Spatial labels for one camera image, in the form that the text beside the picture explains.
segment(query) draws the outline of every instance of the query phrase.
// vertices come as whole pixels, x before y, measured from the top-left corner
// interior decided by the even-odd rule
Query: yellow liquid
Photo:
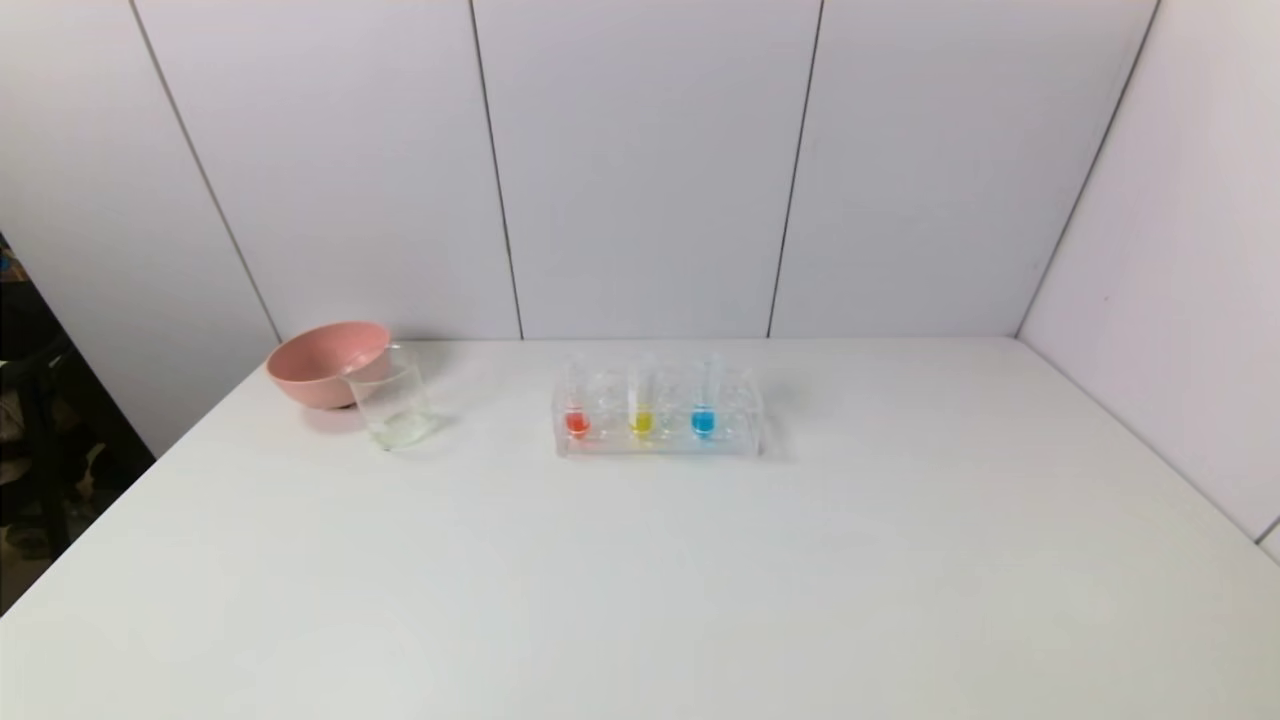
[[[646,436],[653,429],[653,413],[637,410],[631,415],[631,432],[637,436]]]

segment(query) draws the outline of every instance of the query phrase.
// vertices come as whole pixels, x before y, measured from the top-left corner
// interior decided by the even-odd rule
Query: test tube
[[[721,378],[724,374],[724,363],[719,355],[712,355],[698,366],[698,378],[694,384],[694,411],[690,418],[694,425],[694,434],[708,438],[716,430],[716,405],[719,401]]]
[[[636,437],[645,437],[653,430],[655,365],[653,355],[645,355],[627,373],[627,421]]]
[[[576,438],[586,436],[591,429],[591,419],[584,410],[585,404],[586,370],[582,369],[581,359],[575,356],[564,366],[564,428]]]

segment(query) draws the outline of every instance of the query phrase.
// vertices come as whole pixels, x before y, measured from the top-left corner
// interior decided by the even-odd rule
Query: yellow liquid in test tube
[[[637,436],[646,436],[653,430],[653,413],[636,410],[631,414],[631,432]]]
[[[645,355],[627,373],[627,423],[631,434],[645,437],[653,430],[654,359]]]

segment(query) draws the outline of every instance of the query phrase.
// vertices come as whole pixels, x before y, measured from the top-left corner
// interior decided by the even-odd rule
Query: blue liquid
[[[716,411],[709,407],[695,407],[691,419],[698,437],[710,437],[716,429]]]

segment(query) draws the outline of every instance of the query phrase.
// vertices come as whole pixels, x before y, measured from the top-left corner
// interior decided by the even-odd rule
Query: red liquid
[[[568,428],[568,434],[582,437],[586,434],[586,430],[591,429],[591,421],[586,419],[586,414],[581,410],[571,410],[564,414],[564,427]]]

